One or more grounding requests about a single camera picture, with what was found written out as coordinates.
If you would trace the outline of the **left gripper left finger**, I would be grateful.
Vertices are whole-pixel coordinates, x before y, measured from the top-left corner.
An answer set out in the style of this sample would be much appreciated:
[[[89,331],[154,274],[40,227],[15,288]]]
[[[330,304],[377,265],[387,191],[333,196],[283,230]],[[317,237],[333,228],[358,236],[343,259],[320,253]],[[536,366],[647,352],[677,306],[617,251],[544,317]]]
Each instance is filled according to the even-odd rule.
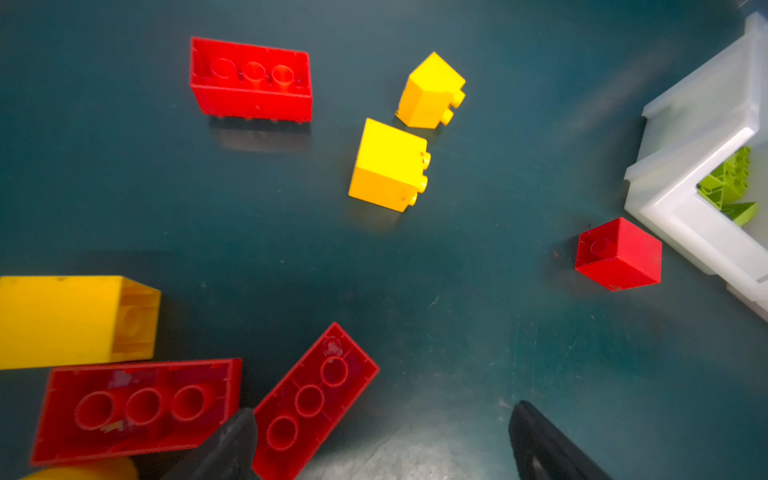
[[[254,409],[241,408],[161,479],[249,479],[257,444]]]

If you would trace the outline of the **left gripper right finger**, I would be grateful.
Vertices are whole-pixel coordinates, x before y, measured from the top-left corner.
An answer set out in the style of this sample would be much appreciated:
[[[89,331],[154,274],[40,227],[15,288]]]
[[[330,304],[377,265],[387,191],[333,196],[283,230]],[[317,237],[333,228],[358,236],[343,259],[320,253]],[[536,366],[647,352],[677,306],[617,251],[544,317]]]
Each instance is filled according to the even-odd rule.
[[[528,401],[514,406],[508,431],[520,479],[612,479]]]

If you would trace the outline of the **green brick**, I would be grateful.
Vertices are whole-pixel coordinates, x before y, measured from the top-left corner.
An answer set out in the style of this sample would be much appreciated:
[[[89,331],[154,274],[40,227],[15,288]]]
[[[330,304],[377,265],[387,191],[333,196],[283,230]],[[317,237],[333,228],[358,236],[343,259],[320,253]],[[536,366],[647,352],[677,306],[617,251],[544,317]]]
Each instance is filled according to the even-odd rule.
[[[759,204],[757,202],[724,204],[721,212],[738,227],[743,227],[757,215]]]
[[[698,193],[721,210],[742,199],[748,189],[751,148],[744,146],[715,168],[698,185]]]

